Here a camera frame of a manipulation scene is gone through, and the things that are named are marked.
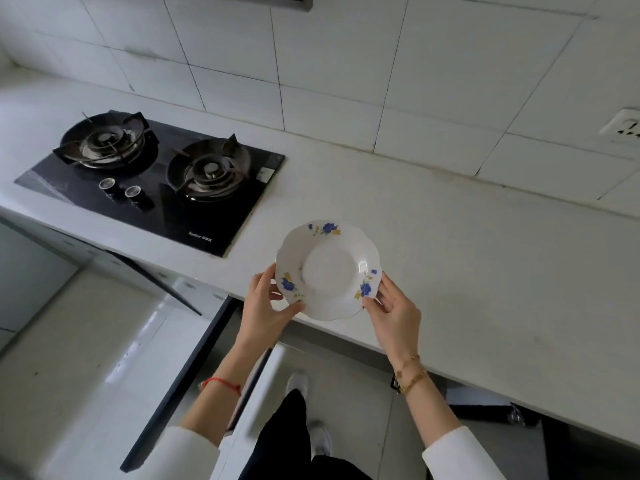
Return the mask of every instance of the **stove knob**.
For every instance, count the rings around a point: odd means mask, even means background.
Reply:
[[[114,178],[105,178],[104,180],[101,180],[98,187],[100,187],[100,190],[106,193],[109,197],[118,197],[122,195],[122,189]]]
[[[127,197],[133,203],[139,204],[147,200],[145,191],[140,188],[139,185],[132,185],[124,191],[125,197]]]

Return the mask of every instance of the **leg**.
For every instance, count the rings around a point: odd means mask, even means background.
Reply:
[[[239,480],[304,478],[310,464],[307,404],[293,389],[262,428]]]
[[[311,461],[311,480],[347,478],[349,480],[371,480],[354,464],[332,456],[316,455]]]

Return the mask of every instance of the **red string bracelet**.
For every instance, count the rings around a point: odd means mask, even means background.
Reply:
[[[204,389],[204,386],[206,386],[207,384],[209,384],[211,381],[216,381],[219,382],[220,384],[223,384],[225,386],[227,386],[229,389],[231,389],[233,392],[235,392],[238,397],[242,396],[242,387],[240,387],[240,384],[231,384],[231,382],[226,381],[224,379],[220,379],[219,377],[212,377],[207,379],[206,381],[202,381],[200,384],[198,384],[198,389],[200,389],[200,392],[202,392],[202,390]]]

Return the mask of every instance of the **white plate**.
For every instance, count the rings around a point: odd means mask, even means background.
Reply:
[[[363,231],[335,220],[311,221],[284,238],[276,256],[276,282],[289,303],[304,301],[304,314],[338,320],[375,297],[382,270],[376,245]]]

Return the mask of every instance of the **electrical outlet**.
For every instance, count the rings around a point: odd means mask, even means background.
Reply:
[[[615,143],[640,145],[640,109],[627,107],[600,130],[600,135]]]

